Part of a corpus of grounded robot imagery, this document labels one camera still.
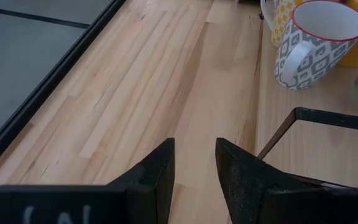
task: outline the gray patterned mug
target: gray patterned mug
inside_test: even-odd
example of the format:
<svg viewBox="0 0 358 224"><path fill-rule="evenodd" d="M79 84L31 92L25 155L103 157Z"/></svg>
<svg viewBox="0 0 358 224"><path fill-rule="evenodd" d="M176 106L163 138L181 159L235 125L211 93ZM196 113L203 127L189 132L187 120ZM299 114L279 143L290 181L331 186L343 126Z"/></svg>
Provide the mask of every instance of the gray patterned mug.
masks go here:
<svg viewBox="0 0 358 224"><path fill-rule="evenodd" d="M303 90L335 66L358 41L358 12L332 1L309 1L291 14L277 50L275 78Z"/></svg>

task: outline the red mug rim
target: red mug rim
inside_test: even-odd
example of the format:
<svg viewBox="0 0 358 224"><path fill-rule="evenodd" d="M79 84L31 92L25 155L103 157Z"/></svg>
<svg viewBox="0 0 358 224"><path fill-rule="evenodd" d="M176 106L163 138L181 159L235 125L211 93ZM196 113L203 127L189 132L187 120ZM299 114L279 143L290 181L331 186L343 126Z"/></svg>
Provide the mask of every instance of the red mug rim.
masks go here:
<svg viewBox="0 0 358 224"><path fill-rule="evenodd" d="M300 7L301 5L303 4L307 4L307 3L311 3L311 2L327 2L327 1L323 1L323 0L314 0L314 1L307 1L307 2L303 2L299 5L297 5L294 10L292 10L291 12L291 19L293 21L293 23L297 26L297 28L299 28L300 30L302 30L302 32L306 33L306 34L309 34L313 37L317 37L319 39L322 39L322 40L327 40L327 41L334 41L334 42L347 42L347 41L350 41L350 40L356 40L358 39L358 35L355 36L355 37L351 37L351 38L348 38L348 39L330 39L330 38L325 38L325 37L320 37L318 35L315 35L315 34L312 34L306 30L304 30L301 26L299 26L299 24L296 22L295 20L295 17L294 17L294 14L295 14L295 10L298 9L298 7ZM335 4L340 4L340 5L343 5L345 7L348 7L349 9L352 9L351 7L345 5L345 4L342 4L342 3L339 3L339 2L332 2L332 3L335 3Z"/></svg>

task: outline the mug handle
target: mug handle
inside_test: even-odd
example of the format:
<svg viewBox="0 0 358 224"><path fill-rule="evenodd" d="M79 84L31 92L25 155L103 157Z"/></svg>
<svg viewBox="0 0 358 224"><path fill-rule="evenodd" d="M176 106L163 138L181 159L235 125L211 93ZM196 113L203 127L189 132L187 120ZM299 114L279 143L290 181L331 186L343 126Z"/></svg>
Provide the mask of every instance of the mug handle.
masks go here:
<svg viewBox="0 0 358 224"><path fill-rule="evenodd" d="M302 40L299 42L295 48L291 51L287 59L285 60L283 69L282 69L282 80L288 84L293 83L293 77L295 76L298 67L301 65L302 61L314 50L315 46L308 42Z"/></svg>

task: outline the wooden countertop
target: wooden countertop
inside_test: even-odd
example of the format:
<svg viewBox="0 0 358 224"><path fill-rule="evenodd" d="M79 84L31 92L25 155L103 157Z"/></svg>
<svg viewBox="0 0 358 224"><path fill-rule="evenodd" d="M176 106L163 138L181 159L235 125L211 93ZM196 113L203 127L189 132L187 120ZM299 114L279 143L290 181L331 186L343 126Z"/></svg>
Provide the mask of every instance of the wooden countertop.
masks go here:
<svg viewBox="0 0 358 224"><path fill-rule="evenodd" d="M217 137L255 143L260 8L127 0L0 158L0 184L105 184L176 139L170 223L227 223Z"/></svg>
<svg viewBox="0 0 358 224"><path fill-rule="evenodd" d="M358 115L358 68L336 66L307 90L287 90L274 79L277 48L266 24L262 42L257 153L297 106ZM297 121L265 161L285 172L358 187L358 131Z"/></svg>

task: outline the gray floor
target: gray floor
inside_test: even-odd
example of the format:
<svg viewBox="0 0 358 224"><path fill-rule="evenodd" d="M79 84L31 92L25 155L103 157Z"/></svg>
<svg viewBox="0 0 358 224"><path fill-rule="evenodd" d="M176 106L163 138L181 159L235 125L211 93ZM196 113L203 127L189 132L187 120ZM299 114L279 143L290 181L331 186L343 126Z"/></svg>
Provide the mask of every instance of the gray floor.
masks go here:
<svg viewBox="0 0 358 224"><path fill-rule="evenodd" d="M0 9L91 24L111 0L0 0Z"/></svg>
<svg viewBox="0 0 358 224"><path fill-rule="evenodd" d="M84 31L0 14L0 127Z"/></svg>

